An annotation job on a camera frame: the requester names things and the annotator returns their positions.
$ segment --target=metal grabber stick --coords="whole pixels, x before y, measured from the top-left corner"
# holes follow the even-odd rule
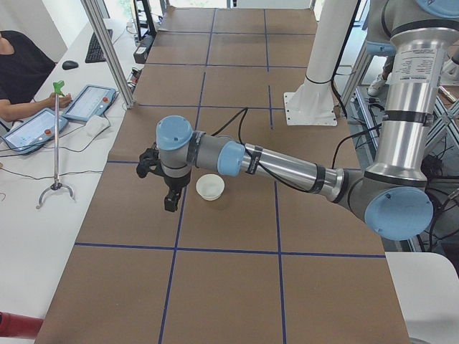
[[[64,95],[62,93],[61,89],[64,86],[64,81],[59,81],[59,82],[53,82],[52,85],[55,88],[55,94],[56,94],[56,101],[55,101],[55,182],[49,187],[46,188],[42,194],[40,195],[38,199],[38,206],[36,206],[36,209],[40,209],[43,206],[43,198],[44,195],[48,191],[57,191],[61,188],[65,188],[69,191],[70,198],[73,198],[73,190],[67,185],[64,185],[60,183],[59,181],[59,96]]]

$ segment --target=person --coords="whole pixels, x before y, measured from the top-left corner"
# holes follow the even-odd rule
[[[382,73],[372,81],[370,86],[368,86],[367,92],[370,97],[376,97],[379,93],[381,93],[383,86],[386,85],[389,74],[392,73],[392,69],[394,68],[394,60],[395,56],[388,56],[386,58],[386,62],[382,68]]]
[[[13,122],[54,108],[55,93],[31,102],[54,67],[55,63],[24,34],[0,32],[0,118]],[[71,101],[70,94],[60,97],[60,107]]]

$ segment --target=person's arm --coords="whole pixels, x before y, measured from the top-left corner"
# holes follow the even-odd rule
[[[14,120],[21,120],[28,118],[44,108],[55,107],[56,94],[52,93],[48,98],[40,100],[39,102],[26,102],[22,104],[11,104],[9,100],[0,100],[0,118],[6,122],[12,122]],[[59,107],[65,108],[72,101],[72,96],[66,95],[65,97],[59,98]]]

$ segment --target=white bowl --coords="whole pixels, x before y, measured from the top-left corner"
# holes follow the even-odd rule
[[[204,174],[196,182],[196,191],[206,201],[218,199],[224,190],[223,179],[216,174]]]

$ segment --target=computer mouse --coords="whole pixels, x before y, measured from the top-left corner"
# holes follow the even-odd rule
[[[62,63],[63,70],[72,70],[73,68],[78,68],[78,62],[68,60]]]

